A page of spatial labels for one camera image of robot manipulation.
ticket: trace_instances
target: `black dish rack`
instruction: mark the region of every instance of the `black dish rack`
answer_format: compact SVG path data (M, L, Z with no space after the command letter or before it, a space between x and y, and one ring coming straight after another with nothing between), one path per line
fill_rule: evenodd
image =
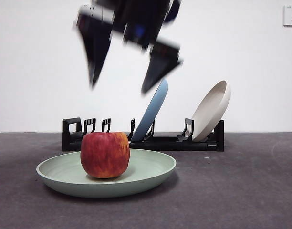
M69 125L76 124L76 131L70 133ZM96 119L87 119L84 121L84 132L82 132L81 119L71 118L63 119L62 132L62 151L79 151L83 136L87 134L88 125L93 125L92 131L95 131ZM109 132L111 127L111 119L102 121L102 132ZM129 146L132 149L147 149L147 150L177 150L177 151L224 151L224 121L220 120L216 125L214 132L211 132L208 137L201 142L193 142L192 136L194 133L194 120L185 119L185 127L180 135L177 136L154 136L155 121L151 125L151 129L144 139L137 142L132 142L131 138L134 134L135 119L131 120L130 133L127 134Z

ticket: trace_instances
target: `green plate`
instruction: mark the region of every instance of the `green plate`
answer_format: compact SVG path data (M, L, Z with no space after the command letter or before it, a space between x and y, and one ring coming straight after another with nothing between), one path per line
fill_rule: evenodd
M37 166L44 183L67 195L85 198L128 196L163 183L176 167L169 155L142 149L130 149L127 170L117 178L96 179L80 163L80 152L50 158Z

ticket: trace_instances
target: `wall outlet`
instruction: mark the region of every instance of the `wall outlet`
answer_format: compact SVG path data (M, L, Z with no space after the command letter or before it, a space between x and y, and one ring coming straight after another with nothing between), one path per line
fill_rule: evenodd
M292 26L292 6L284 6L284 26Z

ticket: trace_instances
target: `robotic arm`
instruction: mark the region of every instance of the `robotic arm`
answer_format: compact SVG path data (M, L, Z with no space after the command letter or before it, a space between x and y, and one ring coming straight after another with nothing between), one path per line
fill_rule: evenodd
M173 1L170 10L169 4L170 0L92 0L92 4L80 8L77 27L84 41L92 86L109 51L112 31L122 33L125 42L134 42L143 50L152 45L142 93L180 64L179 47L157 40L162 24L178 14L179 0Z

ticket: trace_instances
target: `red apple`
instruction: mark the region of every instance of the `red apple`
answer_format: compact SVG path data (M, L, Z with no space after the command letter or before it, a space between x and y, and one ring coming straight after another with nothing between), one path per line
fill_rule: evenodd
M85 171L95 178L118 177L128 167L130 149L122 132L86 134L81 143L80 161Z

